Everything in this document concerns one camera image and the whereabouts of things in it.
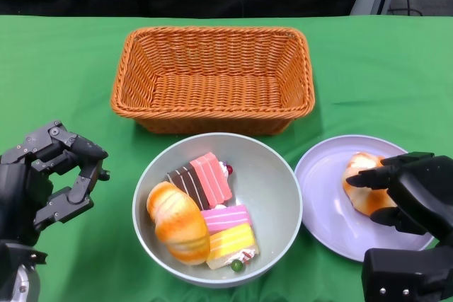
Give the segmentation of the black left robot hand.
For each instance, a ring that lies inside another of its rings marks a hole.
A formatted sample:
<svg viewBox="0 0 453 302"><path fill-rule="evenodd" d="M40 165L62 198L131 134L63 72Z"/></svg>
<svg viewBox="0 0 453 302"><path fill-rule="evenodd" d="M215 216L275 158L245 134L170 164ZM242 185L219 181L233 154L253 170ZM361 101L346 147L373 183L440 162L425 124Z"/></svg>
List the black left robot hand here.
<svg viewBox="0 0 453 302"><path fill-rule="evenodd" d="M34 246L48 226L93 207L108 153L52 121L1 155L1 239Z"/></svg>

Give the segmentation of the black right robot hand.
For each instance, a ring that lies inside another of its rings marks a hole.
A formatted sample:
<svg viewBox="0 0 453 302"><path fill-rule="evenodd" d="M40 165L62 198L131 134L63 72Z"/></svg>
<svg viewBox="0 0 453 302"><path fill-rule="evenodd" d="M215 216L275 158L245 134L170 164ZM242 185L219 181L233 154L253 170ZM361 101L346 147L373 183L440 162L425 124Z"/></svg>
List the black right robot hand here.
<svg viewBox="0 0 453 302"><path fill-rule="evenodd" d="M358 196L359 212L402 233L452 246L452 159L427 152L381 159L372 168L345 172L343 183Z"/></svg>

